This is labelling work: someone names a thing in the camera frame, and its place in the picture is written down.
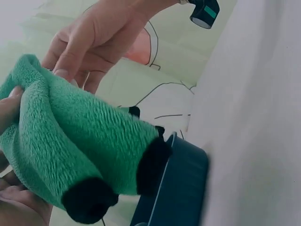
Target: microfiber towel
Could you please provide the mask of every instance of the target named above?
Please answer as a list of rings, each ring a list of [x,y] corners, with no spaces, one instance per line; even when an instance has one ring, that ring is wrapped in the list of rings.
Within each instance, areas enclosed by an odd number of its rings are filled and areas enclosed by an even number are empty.
[[[151,194],[171,154],[159,130],[23,55],[0,88],[24,93],[0,146],[20,181],[75,221],[95,223],[119,194]]]

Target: green label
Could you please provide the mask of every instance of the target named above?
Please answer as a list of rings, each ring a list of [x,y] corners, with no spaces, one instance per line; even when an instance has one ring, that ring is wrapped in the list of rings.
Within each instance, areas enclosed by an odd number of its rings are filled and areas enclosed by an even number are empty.
[[[205,7],[205,11],[210,15],[212,16],[214,19],[216,18],[216,13],[210,9],[208,6]]]

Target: blue container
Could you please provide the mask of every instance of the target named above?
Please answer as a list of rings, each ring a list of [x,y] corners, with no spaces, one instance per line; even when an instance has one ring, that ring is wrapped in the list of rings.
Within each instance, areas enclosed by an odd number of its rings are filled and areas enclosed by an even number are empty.
[[[141,196],[130,226],[199,226],[208,157],[176,133],[167,143],[173,154],[162,172],[157,195]]]

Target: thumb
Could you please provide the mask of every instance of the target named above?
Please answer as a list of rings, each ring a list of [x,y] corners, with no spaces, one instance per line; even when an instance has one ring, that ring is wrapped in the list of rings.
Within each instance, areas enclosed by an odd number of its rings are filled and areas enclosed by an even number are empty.
[[[22,94],[22,88],[15,87],[8,98],[0,100],[0,135],[19,114]]]
[[[84,32],[75,32],[70,38],[65,51],[60,55],[54,74],[70,82],[79,71],[86,52],[89,50],[93,41],[89,35],[83,35]]]

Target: fingernail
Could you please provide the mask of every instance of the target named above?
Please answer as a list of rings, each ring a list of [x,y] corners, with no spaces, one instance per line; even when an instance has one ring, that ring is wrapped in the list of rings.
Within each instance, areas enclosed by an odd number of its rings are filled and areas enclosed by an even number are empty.
[[[75,79],[72,79],[70,83],[71,83],[73,86],[78,87],[78,84],[77,84],[77,82],[75,81]]]
[[[8,97],[15,97],[23,93],[23,90],[20,86],[16,86],[13,88],[13,90],[10,92]]]
[[[57,69],[54,74],[56,76],[62,77],[64,79],[66,79],[68,77],[68,71],[65,69]]]

